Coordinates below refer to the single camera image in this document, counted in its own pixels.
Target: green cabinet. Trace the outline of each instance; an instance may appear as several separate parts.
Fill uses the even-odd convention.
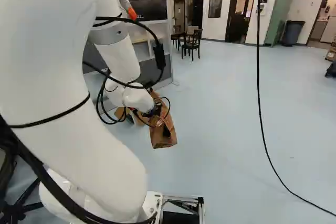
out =
[[[292,0],[275,0],[264,44],[274,46],[280,39]]]

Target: chair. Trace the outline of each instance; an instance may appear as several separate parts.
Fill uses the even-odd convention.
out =
[[[191,41],[191,38],[194,35],[194,31],[198,29],[198,26],[188,26],[187,27],[187,40]]]
[[[174,25],[173,26],[173,34],[171,34],[171,40],[173,41],[173,44],[175,42],[175,47],[179,45],[179,39],[181,36],[181,25]]]
[[[182,59],[183,59],[183,51],[186,55],[186,50],[188,49],[188,54],[190,57],[190,50],[192,50],[192,60],[194,61],[194,49],[198,49],[198,58],[200,59],[200,53],[199,53],[199,46],[201,44],[201,38],[202,38],[202,31],[203,29],[196,29],[194,30],[194,34],[191,36],[191,39],[187,40],[187,34],[184,34],[183,40],[184,44],[182,45]]]

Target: doorway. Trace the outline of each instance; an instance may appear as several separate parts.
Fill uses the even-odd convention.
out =
[[[185,31],[185,5],[184,0],[174,0],[175,27],[180,27],[180,32]]]
[[[193,20],[192,25],[202,28],[203,0],[193,0]]]
[[[245,43],[254,0],[231,0],[225,42]]]
[[[336,30],[336,0],[322,0],[307,46],[329,49]]]

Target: open door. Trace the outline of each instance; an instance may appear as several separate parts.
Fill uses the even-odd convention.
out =
[[[251,10],[248,10],[249,3],[252,2],[250,0],[231,0],[225,42],[245,42],[251,15]]]

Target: black screen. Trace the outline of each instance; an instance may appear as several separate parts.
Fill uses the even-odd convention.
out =
[[[166,0],[130,0],[138,21],[164,20],[167,19]]]

